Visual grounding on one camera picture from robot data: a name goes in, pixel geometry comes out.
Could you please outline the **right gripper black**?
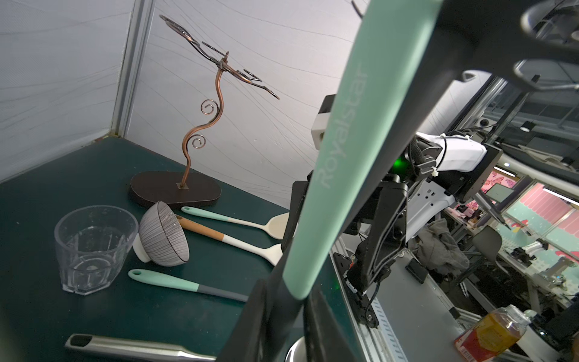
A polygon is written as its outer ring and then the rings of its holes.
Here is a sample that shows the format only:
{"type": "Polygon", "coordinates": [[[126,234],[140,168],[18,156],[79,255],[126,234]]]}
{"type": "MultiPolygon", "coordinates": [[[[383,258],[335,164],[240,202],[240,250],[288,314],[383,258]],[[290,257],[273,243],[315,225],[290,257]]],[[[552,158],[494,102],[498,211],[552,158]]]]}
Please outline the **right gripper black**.
{"type": "Polygon", "coordinates": [[[312,289],[336,239],[362,221],[371,222],[370,234],[358,245],[355,261],[346,265],[345,279],[356,290],[366,290],[384,280],[406,243],[407,186],[396,175],[389,175],[356,215],[342,221],[335,220],[333,206],[322,203],[317,209],[309,204],[308,187],[307,180],[296,181],[292,187],[280,284],[287,290],[312,289]]]}

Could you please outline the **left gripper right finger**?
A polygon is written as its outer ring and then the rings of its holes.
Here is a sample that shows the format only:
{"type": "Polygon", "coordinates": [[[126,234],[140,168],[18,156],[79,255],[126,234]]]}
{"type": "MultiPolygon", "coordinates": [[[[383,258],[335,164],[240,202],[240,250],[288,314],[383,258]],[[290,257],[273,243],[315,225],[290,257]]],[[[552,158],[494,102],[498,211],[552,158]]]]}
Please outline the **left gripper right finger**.
{"type": "Polygon", "coordinates": [[[307,361],[360,361],[319,287],[310,292],[303,319],[307,361]]]}

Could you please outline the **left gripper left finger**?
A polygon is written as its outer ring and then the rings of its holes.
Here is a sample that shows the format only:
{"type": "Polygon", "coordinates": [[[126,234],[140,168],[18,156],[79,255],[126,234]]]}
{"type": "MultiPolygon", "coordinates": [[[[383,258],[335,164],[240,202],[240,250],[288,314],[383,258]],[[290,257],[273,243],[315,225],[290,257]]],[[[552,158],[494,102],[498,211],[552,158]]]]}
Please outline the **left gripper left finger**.
{"type": "Polygon", "coordinates": [[[266,329],[267,283],[256,282],[231,336],[217,356],[216,362],[261,361],[262,338],[266,329]]]}

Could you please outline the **cream spatula wooden handle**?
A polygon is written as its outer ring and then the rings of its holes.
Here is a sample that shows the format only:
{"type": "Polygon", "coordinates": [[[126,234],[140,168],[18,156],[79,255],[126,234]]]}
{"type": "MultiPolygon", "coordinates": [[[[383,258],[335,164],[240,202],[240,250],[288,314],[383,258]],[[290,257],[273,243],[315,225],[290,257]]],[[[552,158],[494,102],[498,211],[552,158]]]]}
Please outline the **cream spatula wooden handle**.
{"type": "Polygon", "coordinates": [[[202,226],[201,224],[193,222],[184,217],[176,216],[176,218],[179,221],[179,224],[188,231],[212,238],[213,240],[221,241],[222,243],[231,245],[241,250],[245,250],[249,253],[256,254],[270,262],[273,266],[276,266],[283,256],[281,244],[275,244],[269,248],[260,248],[239,239],[233,238],[230,235],[226,235],[206,226],[202,226]]]}

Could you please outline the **steel turner metal handle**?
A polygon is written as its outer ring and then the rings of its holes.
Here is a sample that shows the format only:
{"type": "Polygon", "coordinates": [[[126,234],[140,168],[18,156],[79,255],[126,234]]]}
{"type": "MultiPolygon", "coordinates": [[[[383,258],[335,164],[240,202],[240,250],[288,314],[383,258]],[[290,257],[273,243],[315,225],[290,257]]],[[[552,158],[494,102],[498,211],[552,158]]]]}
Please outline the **steel turner metal handle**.
{"type": "Polygon", "coordinates": [[[136,361],[215,361],[216,357],[189,351],[180,345],[72,334],[65,343],[70,351],[136,361]]]}

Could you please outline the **grey slotted turner mint handle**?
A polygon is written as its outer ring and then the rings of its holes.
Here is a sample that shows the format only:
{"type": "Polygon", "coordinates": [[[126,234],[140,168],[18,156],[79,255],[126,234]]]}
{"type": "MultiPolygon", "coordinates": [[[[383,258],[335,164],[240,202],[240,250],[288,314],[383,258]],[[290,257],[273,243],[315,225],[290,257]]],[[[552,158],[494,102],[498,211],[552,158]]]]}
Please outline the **grey slotted turner mint handle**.
{"type": "Polygon", "coordinates": [[[439,1],[372,1],[351,49],[263,343],[277,357],[391,130],[427,48],[439,1]]]}

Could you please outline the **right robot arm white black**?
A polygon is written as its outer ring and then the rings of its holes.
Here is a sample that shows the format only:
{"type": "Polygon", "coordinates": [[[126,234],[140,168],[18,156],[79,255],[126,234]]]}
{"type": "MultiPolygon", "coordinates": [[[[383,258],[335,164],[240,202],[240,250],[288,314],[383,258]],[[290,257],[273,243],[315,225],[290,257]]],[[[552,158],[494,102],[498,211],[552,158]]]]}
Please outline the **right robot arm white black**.
{"type": "Polygon", "coordinates": [[[481,197],[484,209],[501,216],[481,192],[502,151],[454,133],[439,137],[416,134],[382,179],[351,190],[354,203],[343,232],[371,223],[369,237],[356,250],[346,279],[358,292],[381,283],[406,243],[440,211],[481,197]]]}

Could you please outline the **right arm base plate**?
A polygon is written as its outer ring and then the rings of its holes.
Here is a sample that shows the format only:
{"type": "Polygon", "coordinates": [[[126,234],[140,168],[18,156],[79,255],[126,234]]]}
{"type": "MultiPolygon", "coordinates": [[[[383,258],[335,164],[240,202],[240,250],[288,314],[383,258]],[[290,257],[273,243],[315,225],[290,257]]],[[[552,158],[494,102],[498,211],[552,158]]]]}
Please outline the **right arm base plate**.
{"type": "Polygon", "coordinates": [[[391,274],[394,260],[382,261],[375,268],[372,254],[359,250],[350,257],[334,253],[332,258],[340,280],[345,284],[346,297],[354,318],[369,328],[377,328],[379,321],[372,302],[381,282],[391,274]]]}

